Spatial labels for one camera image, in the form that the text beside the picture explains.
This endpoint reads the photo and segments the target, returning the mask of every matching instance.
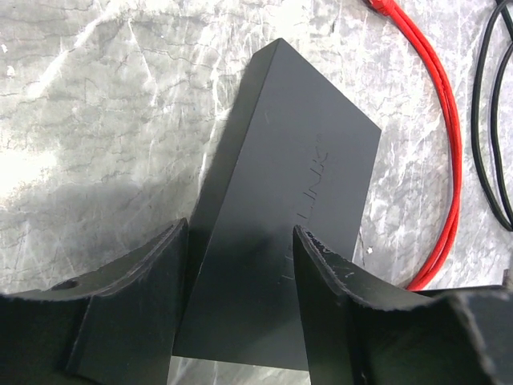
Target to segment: table surface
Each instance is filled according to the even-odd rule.
[[[438,52],[462,125],[460,228],[430,287],[500,283],[513,242],[481,191],[469,128],[475,58],[495,2],[399,4]],[[45,289],[95,270],[188,217],[244,66],[279,37],[382,129],[354,260],[394,284],[410,280],[450,203],[446,129],[420,58],[361,0],[4,0],[0,290]],[[507,44],[500,22],[483,83],[484,128]],[[512,67],[499,117],[504,164],[513,160],[506,129]],[[489,165],[487,131],[482,146]],[[511,185],[512,168],[506,178]],[[301,372],[173,359],[170,383],[309,380]]]

